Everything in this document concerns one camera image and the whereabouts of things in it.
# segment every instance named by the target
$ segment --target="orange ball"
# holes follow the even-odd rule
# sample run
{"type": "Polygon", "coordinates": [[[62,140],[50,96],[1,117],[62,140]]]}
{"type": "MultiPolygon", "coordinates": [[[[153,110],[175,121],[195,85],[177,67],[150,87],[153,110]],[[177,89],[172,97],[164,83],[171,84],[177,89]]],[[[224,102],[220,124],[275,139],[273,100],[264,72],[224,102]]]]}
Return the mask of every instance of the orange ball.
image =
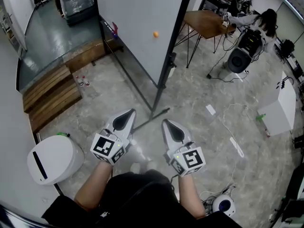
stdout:
{"type": "Polygon", "coordinates": [[[155,31],[155,32],[153,32],[153,36],[155,37],[155,38],[157,38],[159,35],[158,35],[158,32],[157,31],[155,31]]]}

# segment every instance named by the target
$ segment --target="gray tile floor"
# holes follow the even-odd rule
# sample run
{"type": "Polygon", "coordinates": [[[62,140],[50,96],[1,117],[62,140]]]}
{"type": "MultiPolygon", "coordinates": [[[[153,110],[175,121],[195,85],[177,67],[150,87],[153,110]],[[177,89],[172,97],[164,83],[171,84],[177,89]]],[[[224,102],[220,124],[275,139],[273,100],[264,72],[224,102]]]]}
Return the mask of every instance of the gray tile floor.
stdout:
{"type": "MultiPolygon", "coordinates": [[[[195,41],[196,38],[191,39],[190,51],[194,48],[195,41]]],[[[230,42],[226,41],[225,48],[229,45],[230,42]]],[[[209,80],[206,74],[224,55],[221,45],[215,54],[212,49],[213,39],[202,39],[190,68],[186,69],[187,43],[175,48],[178,68],[169,78],[158,107],[158,111],[165,107],[170,107],[171,110],[134,133],[136,144],[115,165],[114,175],[129,171],[133,162],[140,162],[144,168],[148,160],[153,160],[158,163],[160,172],[172,177],[175,172],[162,156],[165,146],[161,122],[164,118],[173,119],[188,127],[196,143],[202,147],[207,165],[193,174],[200,197],[205,200],[211,195],[209,192],[220,191],[231,181],[236,185],[232,191],[237,209],[233,219],[244,228],[268,227],[268,217],[283,197],[291,173],[300,163],[300,153],[293,149],[289,132],[267,138],[264,126],[254,118],[257,115],[258,100],[267,90],[271,77],[282,68],[288,75],[292,74],[275,53],[263,53],[257,62],[249,66],[249,75],[243,82],[209,80]],[[235,103],[248,105],[252,109],[248,115],[253,120],[247,117],[245,108],[238,105],[231,106],[225,116],[225,124],[236,137],[245,154],[244,158],[238,156],[229,140],[231,135],[222,124],[223,111],[235,103]],[[214,115],[206,109],[209,104],[216,111],[214,115]]],[[[120,59],[130,63],[126,65],[129,70],[136,68],[135,62],[130,61],[128,56],[121,53],[120,59]]],[[[96,61],[96,66],[89,64],[75,75],[85,75],[91,82],[88,87],[80,87],[83,99],[40,132],[42,139],[59,131],[70,133],[71,138],[84,150],[85,162],[80,170],[59,183],[62,191],[71,198],[97,164],[89,149],[95,133],[100,132],[108,117],[121,110],[135,108],[137,126],[147,120],[149,114],[113,56],[96,61]]],[[[152,87],[149,79],[140,70],[133,75],[151,100],[153,93],[148,93],[152,87]]],[[[303,133],[300,106],[298,101],[293,130],[293,135],[296,136],[303,133]]],[[[173,180],[173,185],[178,192],[177,180],[173,180]]]]}
{"type": "Polygon", "coordinates": [[[26,33],[27,52],[22,53],[19,88],[24,88],[55,59],[68,51],[101,37],[97,17],[68,26],[54,0],[34,11],[26,33]]]}

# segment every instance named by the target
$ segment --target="woman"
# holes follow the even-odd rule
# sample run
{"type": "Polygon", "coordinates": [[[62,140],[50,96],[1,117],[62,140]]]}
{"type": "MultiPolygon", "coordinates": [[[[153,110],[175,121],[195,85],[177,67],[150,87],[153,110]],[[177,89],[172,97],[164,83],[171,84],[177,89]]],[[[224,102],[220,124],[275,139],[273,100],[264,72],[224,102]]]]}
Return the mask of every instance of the woman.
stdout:
{"type": "Polygon", "coordinates": [[[270,52],[275,45],[276,41],[276,12],[272,9],[268,9],[261,15],[248,15],[244,17],[228,16],[230,23],[236,24],[238,27],[247,25],[252,30],[259,30],[262,37],[262,45],[259,47],[255,56],[262,50],[270,52]]]}

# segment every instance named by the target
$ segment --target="wooden step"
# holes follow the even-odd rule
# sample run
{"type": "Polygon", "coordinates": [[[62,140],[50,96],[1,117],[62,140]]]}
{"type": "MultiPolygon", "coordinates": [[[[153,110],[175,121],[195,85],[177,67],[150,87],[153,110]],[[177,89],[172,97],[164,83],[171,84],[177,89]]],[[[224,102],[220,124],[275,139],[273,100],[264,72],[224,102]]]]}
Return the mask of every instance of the wooden step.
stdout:
{"type": "Polygon", "coordinates": [[[30,111],[29,119],[33,133],[37,133],[81,98],[74,79],[66,81],[30,111]]]}
{"type": "Polygon", "coordinates": [[[73,76],[66,65],[50,70],[23,95],[24,112],[29,113],[37,104],[71,79],[73,76]]]}

